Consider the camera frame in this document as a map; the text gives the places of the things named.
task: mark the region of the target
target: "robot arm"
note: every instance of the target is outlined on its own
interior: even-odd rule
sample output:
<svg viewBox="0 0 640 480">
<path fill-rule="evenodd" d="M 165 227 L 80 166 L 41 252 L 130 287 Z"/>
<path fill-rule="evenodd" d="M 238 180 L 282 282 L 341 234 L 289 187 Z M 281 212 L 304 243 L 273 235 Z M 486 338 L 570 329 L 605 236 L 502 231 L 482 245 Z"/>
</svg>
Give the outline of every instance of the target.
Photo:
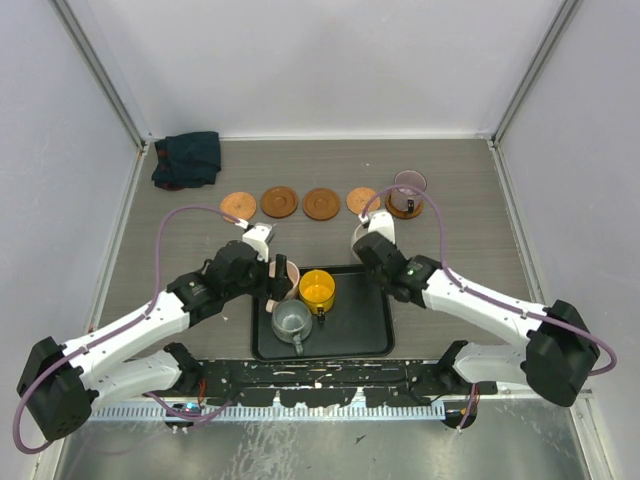
<svg viewBox="0 0 640 480">
<path fill-rule="evenodd" d="M 574 333 L 527 316 L 533 313 L 552 317 L 588 331 L 573 306 L 557 301 L 549 308 L 511 298 L 455 272 L 446 272 L 440 262 L 431 258 L 416 255 L 407 259 L 395 245 L 393 219 L 388 212 L 373 212 L 361 220 L 363 224 L 354 233 L 352 248 L 385 293 L 401 302 L 459 317 L 507 343 L 481 346 L 454 342 L 439 362 L 444 383 L 521 383 L 557 405 L 573 404 L 599 357 L 599 349 Z"/>
<path fill-rule="evenodd" d="M 49 441 L 77 430 L 92 412 L 114 402 L 154 390 L 173 389 L 189 394 L 202 378 L 200 364 L 179 343 L 146 358 L 128 361 L 139 351 L 222 311 L 240 295 L 282 300 L 291 289 L 286 257 L 276 256 L 275 278 L 269 276 L 272 227 L 247 228 L 242 241 L 231 241 L 202 268 L 178 277 L 160 292 L 152 311 L 138 323 L 150 304 L 82 337 L 58 345 L 51 337 L 32 349 L 18 384 L 23 396 L 36 378 L 56 361 L 87 345 L 48 377 L 27 402 L 27 408 Z"/>
</svg>

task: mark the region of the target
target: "mug handle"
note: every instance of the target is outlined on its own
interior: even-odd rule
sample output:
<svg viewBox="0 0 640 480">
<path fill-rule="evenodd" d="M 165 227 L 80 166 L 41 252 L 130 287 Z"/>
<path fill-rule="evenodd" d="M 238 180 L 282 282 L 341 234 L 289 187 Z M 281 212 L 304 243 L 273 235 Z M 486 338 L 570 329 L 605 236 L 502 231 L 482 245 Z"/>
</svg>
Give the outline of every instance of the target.
<svg viewBox="0 0 640 480">
<path fill-rule="evenodd" d="M 302 349 L 302 338 L 300 338 L 299 333 L 293 336 L 293 345 L 296 347 L 296 354 L 301 357 L 304 350 Z"/>
</svg>

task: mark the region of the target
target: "round coaster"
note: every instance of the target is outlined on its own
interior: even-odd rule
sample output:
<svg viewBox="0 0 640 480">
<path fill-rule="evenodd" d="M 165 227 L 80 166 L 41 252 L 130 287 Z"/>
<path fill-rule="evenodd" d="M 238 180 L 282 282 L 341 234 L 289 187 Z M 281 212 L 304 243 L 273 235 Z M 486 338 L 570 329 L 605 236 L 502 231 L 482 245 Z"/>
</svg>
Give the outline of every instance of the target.
<svg viewBox="0 0 640 480">
<path fill-rule="evenodd" d="M 289 187 L 272 187 L 262 195 L 260 207 L 265 215 L 285 218 L 298 208 L 298 195 Z"/>
<path fill-rule="evenodd" d="M 369 187 L 358 187 L 354 188 L 347 195 L 347 207 L 356 215 L 360 215 L 362 210 L 364 210 L 364 206 L 367 202 L 376 194 L 376 191 Z M 369 207 L 369 211 L 373 212 L 380 208 L 380 198 L 376 198 L 371 206 Z"/>
<path fill-rule="evenodd" d="M 220 204 L 220 210 L 230 213 L 242 220 L 249 220 L 256 213 L 256 199 L 250 193 L 247 192 L 234 192 L 224 197 Z"/>
<path fill-rule="evenodd" d="M 338 214 L 340 197 L 328 188 L 316 188 L 304 196 L 302 205 L 307 217 L 323 222 Z"/>
<path fill-rule="evenodd" d="M 418 205 L 418 208 L 416 208 L 413 211 L 413 213 L 403 212 L 401 210 L 398 210 L 393 205 L 391 205 L 391 195 L 389 195 L 387 196 L 387 200 L 385 201 L 385 207 L 387 207 L 387 210 L 389 210 L 389 213 L 394 217 L 402 218 L 403 220 L 409 220 L 410 218 L 415 218 L 422 213 L 422 210 L 424 210 L 424 202 Z"/>
</svg>

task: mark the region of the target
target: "white wall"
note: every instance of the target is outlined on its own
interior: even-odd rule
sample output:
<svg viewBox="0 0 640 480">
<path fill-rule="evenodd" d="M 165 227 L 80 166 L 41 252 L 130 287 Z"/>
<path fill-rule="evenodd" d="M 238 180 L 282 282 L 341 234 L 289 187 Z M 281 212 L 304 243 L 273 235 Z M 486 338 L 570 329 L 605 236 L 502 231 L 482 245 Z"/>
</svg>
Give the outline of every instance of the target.
<svg viewBox="0 0 640 480">
<path fill-rule="evenodd" d="M 0 45 L 0 477 L 18 480 L 35 460 L 11 440 L 22 367 L 82 332 L 136 152 L 48 2 L 3 5 Z"/>
<path fill-rule="evenodd" d="M 153 136 L 438 136 L 495 130 L 561 1 L 70 3 Z"/>
<path fill-rule="evenodd" d="M 629 479 L 640 471 L 639 44 L 640 3 L 584 2 L 503 145 L 546 289 L 619 354 L 593 387 Z"/>
</svg>

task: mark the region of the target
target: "folded towel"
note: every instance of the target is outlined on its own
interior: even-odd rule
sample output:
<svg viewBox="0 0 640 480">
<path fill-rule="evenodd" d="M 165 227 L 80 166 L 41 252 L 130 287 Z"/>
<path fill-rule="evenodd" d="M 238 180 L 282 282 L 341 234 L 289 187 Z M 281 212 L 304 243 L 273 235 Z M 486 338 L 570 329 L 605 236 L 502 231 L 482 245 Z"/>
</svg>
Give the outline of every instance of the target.
<svg viewBox="0 0 640 480">
<path fill-rule="evenodd" d="M 216 183 L 222 169 L 216 132 L 194 132 L 156 142 L 158 166 L 151 180 L 158 188 L 181 190 Z"/>
</svg>

